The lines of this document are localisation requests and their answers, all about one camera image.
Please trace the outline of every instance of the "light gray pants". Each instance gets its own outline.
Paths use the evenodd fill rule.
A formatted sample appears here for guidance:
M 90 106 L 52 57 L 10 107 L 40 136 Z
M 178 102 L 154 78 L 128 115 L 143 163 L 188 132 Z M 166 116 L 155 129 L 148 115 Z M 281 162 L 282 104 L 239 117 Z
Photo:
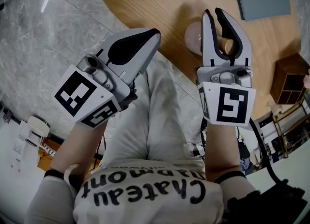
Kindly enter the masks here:
M 204 171 L 203 161 L 188 150 L 171 63 L 157 52 L 136 89 L 138 99 L 112 120 L 117 128 L 101 167 L 144 159 Z

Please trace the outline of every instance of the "white t-shirt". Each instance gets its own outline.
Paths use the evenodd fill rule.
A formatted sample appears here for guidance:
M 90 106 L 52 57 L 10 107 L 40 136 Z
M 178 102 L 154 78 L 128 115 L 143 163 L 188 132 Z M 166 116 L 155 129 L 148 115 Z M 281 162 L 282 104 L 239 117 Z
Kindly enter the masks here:
M 45 177 L 25 223 L 220 223 L 227 198 L 252 191 L 244 177 L 216 184 L 195 171 L 140 161 L 97 169 L 76 196 L 64 180 Z M 49 211 L 42 203 L 47 199 Z

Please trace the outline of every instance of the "person's left arm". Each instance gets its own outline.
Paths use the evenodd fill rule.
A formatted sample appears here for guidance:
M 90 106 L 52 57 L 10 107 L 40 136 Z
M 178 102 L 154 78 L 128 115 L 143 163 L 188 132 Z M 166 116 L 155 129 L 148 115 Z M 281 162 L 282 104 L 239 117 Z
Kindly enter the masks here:
M 106 129 L 104 123 L 90 130 L 76 124 L 66 138 L 46 172 L 25 217 L 25 224 L 74 223 L 73 209 L 76 191 L 87 175 L 93 156 Z M 70 173 L 70 184 L 63 179 L 65 171 L 73 164 L 77 168 Z

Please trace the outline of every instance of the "black lettering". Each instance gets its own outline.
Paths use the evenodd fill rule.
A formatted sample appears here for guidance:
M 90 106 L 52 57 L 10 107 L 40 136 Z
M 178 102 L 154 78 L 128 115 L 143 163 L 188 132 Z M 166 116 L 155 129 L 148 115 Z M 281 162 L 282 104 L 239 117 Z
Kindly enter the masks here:
M 136 171 L 130 170 L 129 173 L 133 178 L 138 178 L 147 173 L 154 173 L 154 171 L 153 170 L 139 170 L 139 173 L 136 173 Z
M 142 190 L 138 186 L 135 186 L 135 185 L 128 186 L 126 190 L 127 191 L 133 190 L 131 192 L 127 192 L 128 195 L 137 195 L 136 197 L 128 198 L 129 202 L 134 203 L 134 202 L 139 201 L 142 198 Z
M 173 173 L 168 170 L 158 170 L 158 174 L 163 175 L 163 176 L 173 176 Z
M 187 178 L 189 177 L 189 175 L 186 174 L 186 172 L 187 172 L 186 170 L 180 169 L 180 170 L 176 170 L 176 171 L 181 173 L 181 175 L 184 177 L 187 177 Z
M 111 202 L 114 204 L 114 205 L 119 205 L 120 203 L 117 201 L 117 198 L 121 195 L 121 194 L 123 194 L 123 190 L 122 189 L 116 189 L 116 190 L 114 190 L 114 191 L 109 191 L 108 192 L 108 195 L 110 196 L 110 198 L 111 198 Z
M 145 199 L 150 199 L 151 201 L 154 201 L 154 199 L 158 196 L 157 194 L 154 193 L 153 187 L 149 184 L 146 183 L 143 186 L 145 189 L 147 189 L 149 195 L 145 197 Z
M 182 180 L 182 187 L 181 188 L 180 188 L 180 185 L 179 185 L 178 181 L 173 180 L 172 184 L 173 184 L 173 187 L 174 187 L 175 191 L 179 195 L 181 195 L 181 198 L 185 199 L 186 198 L 186 180 L 185 179 Z
M 100 206 L 99 196 L 101 196 L 103 200 L 103 204 L 107 206 L 109 204 L 108 197 L 107 197 L 107 194 L 104 192 L 98 192 L 98 193 L 93 194 L 93 201 L 95 202 L 96 206 L 97 207 Z
M 167 195 L 168 192 L 165 190 L 168 186 L 170 185 L 170 183 L 168 181 L 162 181 L 161 183 L 155 183 L 154 186 L 158 189 L 158 191 L 163 194 L 163 195 Z
M 192 204 L 200 203 L 205 197 L 205 186 L 204 186 L 203 182 L 201 182 L 199 180 L 194 180 L 190 183 L 191 186 L 194 186 L 196 184 L 200 185 L 200 196 L 199 197 L 192 196 L 190 198 L 190 203 L 192 203 Z
M 83 184 L 83 188 L 84 188 L 84 193 L 82 195 L 82 198 L 86 198 L 88 193 L 91 191 L 90 189 L 88 189 L 88 181 L 86 181 L 84 184 Z
M 104 185 L 106 185 L 106 184 L 107 184 L 107 181 L 106 181 L 106 175 L 105 175 L 105 174 L 102 174 L 102 175 L 100 176 L 100 183 L 99 183 L 99 184 L 96 183 L 96 178 L 91 179 L 91 187 L 92 187 L 93 189 L 96 189 L 96 188 L 98 188 L 99 186 L 104 186 Z
M 125 172 L 113 172 L 111 175 L 108 176 L 108 180 L 111 183 L 120 183 L 123 182 L 126 178 L 127 174 Z
M 189 171 L 194 178 L 205 180 L 205 178 L 200 175 L 198 172 Z

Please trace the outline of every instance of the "marble floor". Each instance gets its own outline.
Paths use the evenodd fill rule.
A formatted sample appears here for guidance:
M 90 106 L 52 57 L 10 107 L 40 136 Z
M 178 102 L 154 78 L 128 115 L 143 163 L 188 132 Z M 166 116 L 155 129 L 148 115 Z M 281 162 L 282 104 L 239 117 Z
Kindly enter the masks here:
M 20 119 L 48 120 L 66 137 L 73 123 L 51 100 L 70 64 L 77 64 L 113 33 L 127 29 L 102 0 L 5 0 L 0 12 L 0 89 L 3 102 Z M 310 62 L 310 0 L 294 0 L 302 34 L 302 56 Z M 199 140 L 202 119 L 196 86 L 173 67 L 188 142 Z M 115 126 L 109 121 L 106 138 Z

